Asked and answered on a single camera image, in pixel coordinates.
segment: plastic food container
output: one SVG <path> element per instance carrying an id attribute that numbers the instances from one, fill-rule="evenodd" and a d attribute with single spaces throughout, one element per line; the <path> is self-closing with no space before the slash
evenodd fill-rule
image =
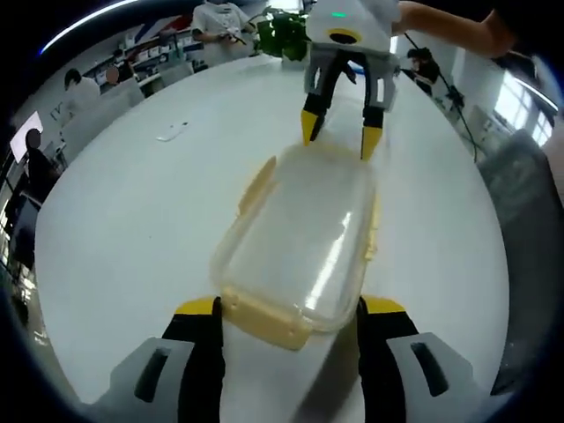
<path id="1" fill-rule="evenodd" d="M 345 326 L 375 253 L 375 198 L 357 152 L 313 143 L 271 158 L 211 260 L 224 317 L 291 350 Z"/>

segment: ceiling light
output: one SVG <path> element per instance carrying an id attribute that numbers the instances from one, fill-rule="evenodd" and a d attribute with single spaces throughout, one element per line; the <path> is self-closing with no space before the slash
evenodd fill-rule
<path id="1" fill-rule="evenodd" d="M 94 13 L 91 13 L 88 16 L 85 16 L 84 18 L 82 18 L 81 20 L 78 20 L 77 22 L 75 22 L 74 24 L 72 24 L 71 26 L 69 26 L 66 29 L 63 29 L 60 33 L 58 33 L 53 40 L 51 40 L 50 42 L 48 42 L 47 44 L 45 44 L 45 47 L 41 49 L 40 55 L 42 55 L 43 53 L 45 53 L 45 50 L 47 50 L 49 47 L 51 47 L 53 44 L 55 44 L 57 41 L 61 40 L 67 33 L 69 33 L 70 31 L 73 31 L 75 29 L 77 29 L 79 26 L 85 24 L 86 22 L 88 22 L 91 19 L 97 18 L 98 16 L 100 16 L 103 13 L 106 13 L 108 11 L 112 11 L 113 9 L 117 9 L 118 7 L 122 7 L 125 6 L 126 4 L 130 4 L 130 3 L 135 3 L 138 0 L 122 0 L 121 2 L 117 2 L 114 4 L 110 4 L 109 6 L 106 6 L 98 11 L 95 11 Z"/>
<path id="2" fill-rule="evenodd" d="M 546 102 L 546 104 L 548 104 L 551 108 L 558 111 L 558 106 L 556 106 L 556 103 L 554 103 L 554 101 L 550 100 L 548 97 L 546 97 L 544 94 L 542 94 L 542 92 L 540 92 L 537 88 L 527 84 L 526 82 L 522 81 L 521 79 L 514 77 L 514 80 L 517 82 L 517 84 L 524 86 L 526 89 L 528 89 L 532 93 L 536 94 L 541 100 L 544 100 Z"/>

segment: green plant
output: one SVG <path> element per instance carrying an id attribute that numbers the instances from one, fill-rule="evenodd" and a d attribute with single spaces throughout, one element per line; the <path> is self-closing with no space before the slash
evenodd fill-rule
<path id="1" fill-rule="evenodd" d="M 259 48 L 264 53 L 275 57 L 286 56 L 292 61 L 304 59 L 309 43 L 306 35 L 307 14 L 267 7 L 259 16 L 266 18 L 256 24 L 260 37 Z"/>

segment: monitor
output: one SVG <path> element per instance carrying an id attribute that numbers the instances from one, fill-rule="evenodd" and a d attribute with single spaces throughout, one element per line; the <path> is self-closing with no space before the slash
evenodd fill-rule
<path id="1" fill-rule="evenodd" d="M 39 113 L 33 112 L 26 120 L 26 123 L 21 125 L 14 138 L 10 141 L 11 152 L 13 152 L 16 161 L 19 163 L 26 155 L 26 134 L 30 129 L 36 128 L 39 132 L 43 132 L 43 125 L 39 118 Z"/>

